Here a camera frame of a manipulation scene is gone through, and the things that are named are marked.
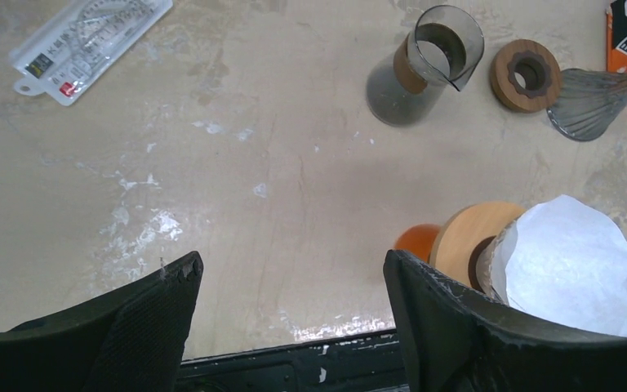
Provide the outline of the grey glass carafe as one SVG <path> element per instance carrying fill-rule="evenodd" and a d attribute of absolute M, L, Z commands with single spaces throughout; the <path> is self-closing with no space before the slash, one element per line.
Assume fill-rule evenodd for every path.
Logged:
<path fill-rule="evenodd" d="M 427 9 L 398 49 L 370 72 L 370 111 L 393 127 L 422 122 L 446 87 L 465 89 L 484 47 L 482 29 L 469 13 L 452 5 Z"/>

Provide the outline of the white paper coffee filter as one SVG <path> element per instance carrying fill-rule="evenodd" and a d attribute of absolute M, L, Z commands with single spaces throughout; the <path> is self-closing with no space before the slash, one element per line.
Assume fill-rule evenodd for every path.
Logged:
<path fill-rule="evenodd" d="M 606 214 L 560 195 L 510 222 L 486 254 L 489 296 L 540 319 L 627 338 L 627 241 Z"/>

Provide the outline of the clear plastic filter packet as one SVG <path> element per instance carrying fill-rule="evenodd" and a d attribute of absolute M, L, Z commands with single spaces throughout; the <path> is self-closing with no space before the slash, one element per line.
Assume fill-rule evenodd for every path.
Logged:
<path fill-rule="evenodd" d="M 172 0 L 72 1 L 9 53 L 13 90 L 72 105 L 173 7 Z"/>

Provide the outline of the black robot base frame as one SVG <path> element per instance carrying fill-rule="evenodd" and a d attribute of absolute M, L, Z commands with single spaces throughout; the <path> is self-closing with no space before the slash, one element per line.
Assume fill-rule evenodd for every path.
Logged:
<path fill-rule="evenodd" d="M 177 391 L 407 391 L 395 330 L 184 361 Z"/>

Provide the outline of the orange glass carafe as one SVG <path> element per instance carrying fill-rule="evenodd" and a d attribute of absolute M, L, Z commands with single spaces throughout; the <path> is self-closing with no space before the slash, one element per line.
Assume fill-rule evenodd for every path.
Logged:
<path fill-rule="evenodd" d="M 440 230 L 441 227 L 434 224 L 414 225 L 397 238 L 394 250 L 410 252 L 428 263 Z"/>

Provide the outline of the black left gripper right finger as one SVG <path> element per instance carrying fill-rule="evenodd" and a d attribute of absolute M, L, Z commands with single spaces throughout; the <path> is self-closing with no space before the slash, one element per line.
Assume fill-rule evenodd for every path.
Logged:
<path fill-rule="evenodd" d="M 498 303 L 405 251 L 383 266 L 413 391 L 627 391 L 627 339 Z"/>

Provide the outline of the clear ribbed glass dripper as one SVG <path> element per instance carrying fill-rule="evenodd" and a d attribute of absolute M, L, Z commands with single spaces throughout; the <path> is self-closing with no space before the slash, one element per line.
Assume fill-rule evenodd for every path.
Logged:
<path fill-rule="evenodd" d="M 502 239 L 496 236 L 485 238 L 480 242 L 478 247 L 475 249 L 477 252 L 477 259 L 474 263 L 474 272 L 480 290 L 486 296 L 489 296 L 491 299 L 499 301 L 500 303 L 508 304 L 508 297 L 503 297 L 496 290 L 491 277 L 496 248 L 501 243 Z"/>

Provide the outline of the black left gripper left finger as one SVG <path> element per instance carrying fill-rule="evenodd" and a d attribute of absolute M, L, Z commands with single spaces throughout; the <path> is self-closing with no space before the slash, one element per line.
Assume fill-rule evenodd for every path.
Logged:
<path fill-rule="evenodd" d="M 133 283 L 0 332 L 0 391 L 172 391 L 202 273 L 192 251 Z"/>

